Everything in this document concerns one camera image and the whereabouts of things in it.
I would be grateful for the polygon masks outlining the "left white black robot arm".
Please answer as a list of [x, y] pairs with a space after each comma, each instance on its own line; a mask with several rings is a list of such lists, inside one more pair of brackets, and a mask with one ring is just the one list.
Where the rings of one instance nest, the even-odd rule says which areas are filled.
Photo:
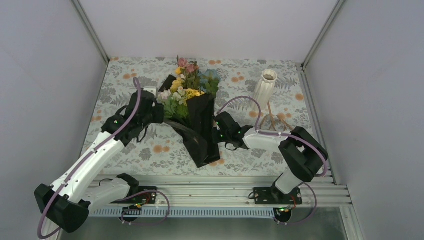
[[40, 184], [34, 196], [40, 212], [67, 233], [78, 230], [90, 213], [111, 203], [131, 203], [138, 208], [153, 204], [155, 187], [142, 187], [134, 177], [122, 173], [96, 188], [90, 184], [104, 166], [150, 124], [164, 121], [164, 107], [157, 103], [157, 89], [136, 91], [101, 127], [89, 149], [52, 184]]

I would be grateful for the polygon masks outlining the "tan raffia ribbon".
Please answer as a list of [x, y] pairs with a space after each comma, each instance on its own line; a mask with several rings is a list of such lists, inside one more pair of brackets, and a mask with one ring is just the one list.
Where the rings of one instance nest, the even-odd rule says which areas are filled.
[[286, 120], [283, 114], [273, 114], [270, 102], [267, 103], [266, 109], [268, 110], [267, 115], [263, 117], [259, 124], [259, 128], [264, 130], [268, 125], [268, 131], [277, 131], [277, 124], [282, 125], [283, 131], [293, 131], [294, 127], [291, 126]]

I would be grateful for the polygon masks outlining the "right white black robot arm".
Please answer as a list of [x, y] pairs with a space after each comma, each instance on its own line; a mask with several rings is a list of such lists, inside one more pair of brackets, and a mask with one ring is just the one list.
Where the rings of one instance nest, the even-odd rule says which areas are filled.
[[221, 112], [214, 118], [212, 129], [215, 143], [232, 145], [232, 150], [266, 150], [281, 153], [287, 167], [274, 181], [271, 198], [278, 204], [290, 197], [290, 192], [302, 183], [310, 183], [315, 177], [326, 174], [328, 153], [303, 127], [297, 126], [290, 133], [240, 126], [229, 113]]

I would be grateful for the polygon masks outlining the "black wrapping paper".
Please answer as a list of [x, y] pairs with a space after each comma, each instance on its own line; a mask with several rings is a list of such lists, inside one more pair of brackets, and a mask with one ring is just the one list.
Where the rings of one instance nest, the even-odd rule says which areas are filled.
[[218, 161], [220, 151], [213, 142], [216, 91], [205, 87], [187, 88], [183, 79], [169, 75], [159, 88], [157, 100], [163, 104], [164, 122], [183, 139], [197, 168]]

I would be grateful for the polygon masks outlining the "colourful artificial flower bouquet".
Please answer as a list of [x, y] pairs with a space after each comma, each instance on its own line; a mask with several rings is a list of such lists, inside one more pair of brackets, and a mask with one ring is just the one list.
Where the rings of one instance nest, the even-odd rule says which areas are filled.
[[214, 69], [201, 71], [196, 61], [183, 57], [176, 60], [176, 76], [168, 76], [159, 89], [157, 99], [163, 104], [165, 119], [188, 126], [195, 108], [203, 110], [215, 98], [221, 76]]

